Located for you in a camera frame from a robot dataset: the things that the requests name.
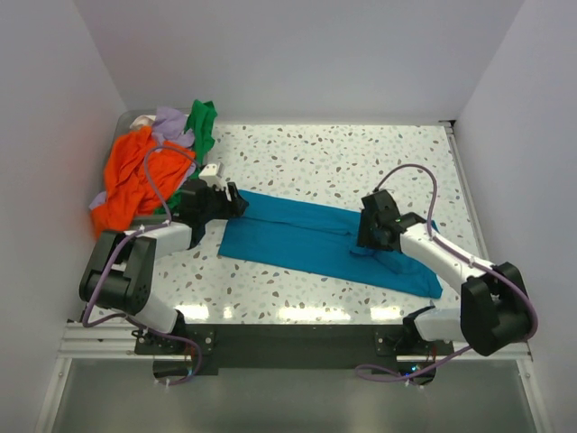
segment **white frame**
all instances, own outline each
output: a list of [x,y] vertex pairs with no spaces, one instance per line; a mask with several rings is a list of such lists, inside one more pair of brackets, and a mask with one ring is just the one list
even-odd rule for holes
[[[467,179],[463,172],[461,158],[457,150],[456,141],[453,134],[453,128],[449,123],[443,123],[451,152],[463,189],[463,198],[465,200],[473,232],[479,248],[480,256],[483,259],[488,257],[487,246],[481,234],[481,226],[477,218],[475,207],[472,203],[471,192]],[[134,354],[134,337],[131,331],[135,328],[129,324],[102,324],[98,327],[83,328],[81,324],[70,323],[66,325],[64,335],[60,341],[60,349],[54,371],[50,379],[48,390],[42,404],[41,413],[38,418],[35,432],[49,433],[52,431],[58,409],[64,393],[67,379],[69,378],[70,366],[73,359],[172,359],[175,356],[142,356]],[[455,350],[463,347],[462,343],[454,343]],[[399,361],[423,361],[419,356],[401,356]],[[533,361],[530,347],[527,343],[517,343],[508,345],[497,353],[489,357],[484,357],[473,351],[455,358],[453,362],[466,362],[471,360],[508,360],[516,361],[519,370],[519,376],[523,383],[525,395],[531,415],[536,426],[537,433],[553,432],[551,420],[545,408],[543,396],[536,383],[535,373],[533,370]]]

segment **blue cloth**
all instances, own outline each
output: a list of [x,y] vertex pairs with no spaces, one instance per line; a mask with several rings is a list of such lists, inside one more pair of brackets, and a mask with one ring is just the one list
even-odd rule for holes
[[359,212],[248,191],[241,196],[249,206],[243,217],[228,221],[221,255],[441,297],[438,279],[424,264],[356,246]]

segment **speckled tabletop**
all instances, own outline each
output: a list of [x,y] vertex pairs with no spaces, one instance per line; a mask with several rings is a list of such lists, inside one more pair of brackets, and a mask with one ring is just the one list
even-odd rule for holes
[[[359,210],[361,197],[404,162],[439,181],[434,218],[451,241],[479,254],[453,155],[442,126],[217,124],[209,161],[239,189]],[[407,169],[386,187],[403,211],[426,214],[432,187]],[[400,323],[431,299],[218,255],[225,221],[213,221],[196,248],[155,263],[154,292],[187,322]],[[443,281],[440,308],[459,306]],[[102,315],[95,309],[93,315]]]

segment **green cloth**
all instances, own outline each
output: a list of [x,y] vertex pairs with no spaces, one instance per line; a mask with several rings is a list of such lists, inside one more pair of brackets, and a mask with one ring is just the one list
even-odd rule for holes
[[[195,144],[193,150],[197,154],[197,169],[189,179],[198,178],[202,161],[205,159],[206,154],[215,145],[213,126],[215,124],[216,116],[217,113],[213,101],[208,101],[203,104],[197,99],[192,104],[190,116],[188,117],[187,124],[184,126],[184,132],[192,129],[195,133]],[[180,190],[177,189],[175,193],[169,197],[167,204],[169,205],[169,209],[174,211],[174,209],[180,204]],[[157,207],[154,209],[153,213],[155,215],[164,214],[164,207]]]

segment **orange cloth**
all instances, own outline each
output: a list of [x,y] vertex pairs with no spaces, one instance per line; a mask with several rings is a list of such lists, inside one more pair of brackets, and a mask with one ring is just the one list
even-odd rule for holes
[[[126,230],[136,215],[149,215],[160,206],[160,200],[144,173],[144,156],[158,144],[152,129],[143,126],[138,131],[118,137],[105,167],[106,203],[92,210],[96,237],[107,229]],[[177,148],[192,158],[196,154],[171,142],[165,147]],[[190,160],[170,150],[153,152],[148,158],[149,173],[164,199],[179,187],[190,167]]]

